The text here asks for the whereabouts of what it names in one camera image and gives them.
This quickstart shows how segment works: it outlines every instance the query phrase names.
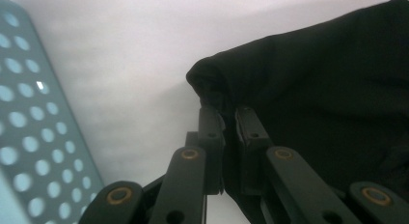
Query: crumpled fabric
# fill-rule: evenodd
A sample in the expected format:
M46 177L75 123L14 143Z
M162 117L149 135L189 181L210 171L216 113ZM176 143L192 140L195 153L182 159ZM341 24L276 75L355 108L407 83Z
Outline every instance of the crumpled fabric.
M334 188L387 186L409 201L409 2L392 0L204 58L186 75L226 123L226 191L251 223L259 197L239 189L235 108L255 109Z

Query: white surface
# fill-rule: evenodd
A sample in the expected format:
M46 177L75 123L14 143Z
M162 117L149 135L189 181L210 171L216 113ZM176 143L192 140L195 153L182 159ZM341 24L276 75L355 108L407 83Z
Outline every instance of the white surface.
M32 17L106 184L166 172L199 98L198 60L388 0L12 0ZM228 196L207 223L248 223Z

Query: perforated plate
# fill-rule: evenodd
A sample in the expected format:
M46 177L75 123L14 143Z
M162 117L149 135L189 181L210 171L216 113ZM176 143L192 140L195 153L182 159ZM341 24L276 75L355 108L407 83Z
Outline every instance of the perforated plate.
M7 179L0 186L13 190L33 223L77 222L102 188L28 15L7 0L0 0L0 167Z

